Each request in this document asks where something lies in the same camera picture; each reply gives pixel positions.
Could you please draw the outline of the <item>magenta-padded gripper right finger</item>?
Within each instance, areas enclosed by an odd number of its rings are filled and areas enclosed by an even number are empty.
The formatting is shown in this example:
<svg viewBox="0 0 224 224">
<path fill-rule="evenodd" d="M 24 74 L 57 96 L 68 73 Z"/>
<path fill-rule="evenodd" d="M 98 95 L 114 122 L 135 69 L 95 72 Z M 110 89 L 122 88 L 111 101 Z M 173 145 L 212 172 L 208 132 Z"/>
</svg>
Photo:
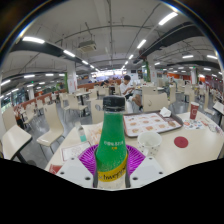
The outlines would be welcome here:
<svg viewBox="0 0 224 224">
<path fill-rule="evenodd" d="M 166 176 L 154 157 L 146 157 L 138 149 L 127 145 L 128 158 L 125 184 L 127 188 L 140 188 Z"/>
</svg>

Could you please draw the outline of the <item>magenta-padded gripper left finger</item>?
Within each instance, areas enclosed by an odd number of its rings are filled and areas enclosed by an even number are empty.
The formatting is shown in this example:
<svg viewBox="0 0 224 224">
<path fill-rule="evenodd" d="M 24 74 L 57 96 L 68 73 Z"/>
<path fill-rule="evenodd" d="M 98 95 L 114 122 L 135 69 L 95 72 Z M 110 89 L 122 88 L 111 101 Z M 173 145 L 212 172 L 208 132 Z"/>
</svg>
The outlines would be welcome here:
<svg viewBox="0 0 224 224">
<path fill-rule="evenodd" d="M 97 145 L 85 149 L 77 157 L 71 157 L 57 172 L 57 176 L 84 188 L 98 185 L 95 151 Z"/>
</svg>

